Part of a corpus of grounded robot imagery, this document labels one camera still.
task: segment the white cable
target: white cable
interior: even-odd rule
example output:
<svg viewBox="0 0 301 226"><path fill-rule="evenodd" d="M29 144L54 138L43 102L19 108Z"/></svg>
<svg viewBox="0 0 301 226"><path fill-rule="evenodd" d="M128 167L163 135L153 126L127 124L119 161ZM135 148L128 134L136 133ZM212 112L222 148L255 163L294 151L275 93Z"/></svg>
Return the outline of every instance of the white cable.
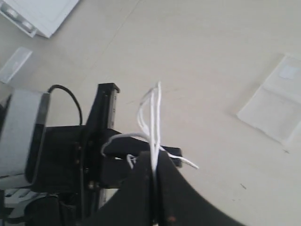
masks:
<svg viewBox="0 0 301 226"><path fill-rule="evenodd" d="M155 175L158 156L155 149L155 105L154 105L155 94L154 90L150 93L150 157L151 157L151 169L153 175Z"/></svg>
<svg viewBox="0 0 301 226"><path fill-rule="evenodd" d="M102 154L102 156L106 156L105 153L104 153L104 150L107 146L109 146L109 144L114 140L114 139L117 139L117 138L125 138L125 137L141 137L143 139L145 139L146 141L149 142L149 144L151 143L151 140L150 140L150 137L143 134L143 133L125 133L125 134L116 134L112 137L109 138L109 140L107 141L107 143L105 143L101 150L100 150L100 153Z"/></svg>
<svg viewBox="0 0 301 226"><path fill-rule="evenodd" d="M154 97L155 97L155 91L158 93L158 98L156 102L156 117L155 117L155 105L154 105ZM143 131L143 133L128 133L128 134L117 134L109 138L108 142L105 143L102 146L101 154L105 156L104 150L105 148L114 140L117 138L123 138L123 137L141 137L145 139L149 145L150 145L150 153L151 153L151 167L152 171L155 172L158 164L158 154L159 151L166 151L161 145L161 134L160 134L160 105L161 105L161 82L159 81L156 84L156 87L151 88L141 99L141 102L139 104L139 110L137 112L137 122L140 127L140 129ZM145 105L150 102L150 128L145 123L145 120L143 118L143 109ZM156 119L156 137L157 140L155 141L155 119ZM170 153L168 153L170 158L174 159L180 159L183 163L186 163L196 169L198 169L198 166L191 161L180 157L175 156ZM131 168L134 167L134 164L136 162L136 157L128 154L127 155L127 161Z"/></svg>
<svg viewBox="0 0 301 226"><path fill-rule="evenodd" d="M146 105L148 99L150 98L149 96L151 95L152 92L154 92L155 90L158 90L158 99L157 99L157 111L156 111L156 124L157 124L157 141L156 141L156 152L155 152L155 155L153 156L153 161L154 161L154 165L157 165L158 164L158 153L159 153L159 150L161 151L166 151L163 147L160 146L160 141L161 141L161 134L160 134L160 104L161 104L161 82L159 81L156 85L155 88L152 88L150 89L142 98L142 101L140 103L140 106L139 106L139 110L138 110L138 113L137 113L137 121L138 121L138 125L140 127L140 129L146 134L146 135L149 135L150 132L149 132L149 127L147 126L147 124L145 123L144 119L143 119L143 108L144 106ZM175 156L175 155L172 155L170 153L168 153L169 157L171 158L176 158L176 159L180 159L182 162L196 168L196 169L199 169L198 166L194 163L192 163L191 161L183 158L183 157L180 157L180 156Z"/></svg>

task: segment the black plastic part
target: black plastic part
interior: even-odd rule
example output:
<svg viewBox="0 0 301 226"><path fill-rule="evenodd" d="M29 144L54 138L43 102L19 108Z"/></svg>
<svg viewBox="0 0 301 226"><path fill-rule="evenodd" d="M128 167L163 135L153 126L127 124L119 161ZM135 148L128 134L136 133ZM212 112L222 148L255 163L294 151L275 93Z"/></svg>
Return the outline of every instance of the black plastic part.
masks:
<svg viewBox="0 0 301 226"><path fill-rule="evenodd" d="M139 161L122 187L82 226L151 226L150 152L141 152Z"/></svg>
<svg viewBox="0 0 301 226"><path fill-rule="evenodd" d="M78 192L76 157L84 126L46 128L37 179L31 186L35 192Z"/></svg>
<svg viewBox="0 0 301 226"><path fill-rule="evenodd" d="M121 133L113 129L107 129L103 135L103 139L108 140L110 137L117 134ZM170 154L182 157L180 148L166 146L163 146L163 148ZM105 148L104 154L108 157L114 156L123 159L129 153L133 156L139 156L141 151L148 151L149 149L150 145L147 142L132 137L125 137L113 140L110 145ZM172 159L172 161L177 167L182 166L182 161L180 159Z"/></svg>
<svg viewBox="0 0 301 226"><path fill-rule="evenodd" d="M107 129L103 135L105 141L110 137L120 134L113 129ZM175 156L182 156L180 148L166 147L164 148ZM127 178L131 168L126 161L126 155L131 154L133 156L139 156L141 151L148 151L150 149L149 144L137 140L132 137L125 137L113 140L109 146L104 150L107 157L103 158L101 164L101 179L100 186L103 188L120 188L123 181ZM173 163L177 167L182 166L182 162L179 159L172 159Z"/></svg>
<svg viewBox="0 0 301 226"><path fill-rule="evenodd" d="M160 226L242 226L199 195L160 152L157 167Z"/></svg>
<svg viewBox="0 0 301 226"><path fill-rule="evenodd" d="M99 84L94 103L92 105L85 132L81 138L81 155L79 158L80 172L80 191L81 205L78 210L81 212L82 219L90 216L99 209L99 200L103 194L98 190L88 190L87 185L93 181L95 185L99 183L101 159L101 137L109 127L109 120L114 113L115 94L119 93L119 88L114 83Z"/></svg>
<svg viewBox="0 0 301 226"><path fill-rule="evenodd" d="M29 218L26 226L62 226L59 202L56 197L37 199L25 208L25 215Z"/></svg>

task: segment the beige tabletop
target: beige tabletop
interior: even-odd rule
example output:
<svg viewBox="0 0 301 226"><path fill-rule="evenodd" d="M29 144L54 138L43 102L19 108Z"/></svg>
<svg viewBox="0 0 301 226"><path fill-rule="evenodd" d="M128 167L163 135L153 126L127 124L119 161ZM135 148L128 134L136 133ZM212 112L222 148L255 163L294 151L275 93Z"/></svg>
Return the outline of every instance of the beige tabletop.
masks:
<svg viewBox="0 0 301 226"><path fill-rule="evenodd" d="M82 0L49 40L0 18L0 62L33 50L20 87L71 88L87 117L98 83L120 89L115 129L138 130L144 92L162 81L162 140L200 169L181 172L211 203L253 226L301 223L301 134L283 146L236 113L284 53L301 54L297 0ZM78 123L63 92L49 125Z"/></svg>

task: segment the white box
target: white box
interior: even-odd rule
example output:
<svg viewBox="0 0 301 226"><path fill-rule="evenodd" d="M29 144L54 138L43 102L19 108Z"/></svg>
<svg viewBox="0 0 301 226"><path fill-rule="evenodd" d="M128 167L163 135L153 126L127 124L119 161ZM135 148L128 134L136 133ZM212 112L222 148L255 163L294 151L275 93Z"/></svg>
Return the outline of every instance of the white box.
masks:
<svg viewBox="0 0 301 226"><path fill-rule="evenodd" d="M0 14L33 37L50 38L79 0L0 0Z"/></svg>

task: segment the transparent plastic sheet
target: transparent plastic sheet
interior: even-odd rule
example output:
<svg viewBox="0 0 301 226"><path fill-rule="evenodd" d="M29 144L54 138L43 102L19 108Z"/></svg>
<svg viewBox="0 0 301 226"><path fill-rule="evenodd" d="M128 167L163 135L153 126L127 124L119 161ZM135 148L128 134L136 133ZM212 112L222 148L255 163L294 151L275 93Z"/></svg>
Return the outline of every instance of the transparent plastic sheet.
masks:
<svg viewBox="0 0 301 226"><path fill-rule="evenodd" d="M238 118L288 144L301 122L301 60L284 56Z"/></svg>
<svg viewBox="0 0 301 226"><path fill-rule="evenodd" d="M18 48L0 69L0 82L8 84L31 55L31 50L24 47Z"/></svg>

